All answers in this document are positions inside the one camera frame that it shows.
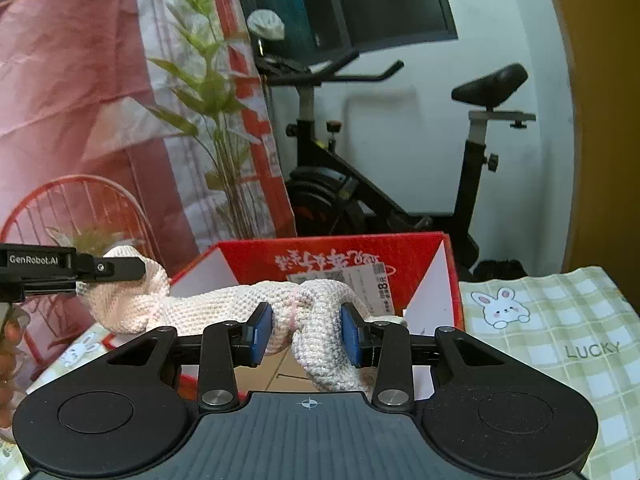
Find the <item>operator left hand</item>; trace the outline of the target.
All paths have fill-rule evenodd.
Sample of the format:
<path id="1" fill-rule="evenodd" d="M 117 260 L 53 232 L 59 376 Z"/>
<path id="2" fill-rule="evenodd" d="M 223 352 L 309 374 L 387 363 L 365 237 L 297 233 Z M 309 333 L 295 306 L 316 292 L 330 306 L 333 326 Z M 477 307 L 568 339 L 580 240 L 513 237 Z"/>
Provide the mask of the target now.
<path id="1" fill-rule="evenodd" d="M 12 422 L 17 404 L 24 394 L 15 385 L 15 376 L 24 359 L 18 346 L 30 321 L 29 315 L 13 304 L 2 304 L 7 307 L 6 315 L 1 323 L 1 437 L 12 441 Z"/>

